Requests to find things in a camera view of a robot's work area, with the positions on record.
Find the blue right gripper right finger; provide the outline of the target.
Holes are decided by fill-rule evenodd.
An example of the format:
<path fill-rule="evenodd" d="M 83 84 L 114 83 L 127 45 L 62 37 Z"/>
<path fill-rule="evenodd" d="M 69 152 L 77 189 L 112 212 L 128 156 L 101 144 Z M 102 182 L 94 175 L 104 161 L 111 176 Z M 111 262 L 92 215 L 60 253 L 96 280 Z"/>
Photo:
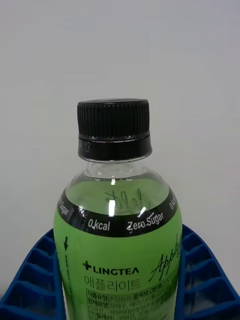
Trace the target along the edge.
<path fill-rule="evenodd" d="M 207 244 L 186 225 L 182 227 L 176 318 L 240 319 L 240 296 Z"/>

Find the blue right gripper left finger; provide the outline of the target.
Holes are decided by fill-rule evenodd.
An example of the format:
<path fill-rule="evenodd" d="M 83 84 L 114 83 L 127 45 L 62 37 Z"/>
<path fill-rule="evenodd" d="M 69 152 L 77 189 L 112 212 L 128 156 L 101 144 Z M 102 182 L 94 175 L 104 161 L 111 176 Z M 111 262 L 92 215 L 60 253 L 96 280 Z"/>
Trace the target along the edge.
<path fill-rule="evenodd" d="M 65 320 L 53 230 L 33 246 L 0 299 L 2 320 Z"/>

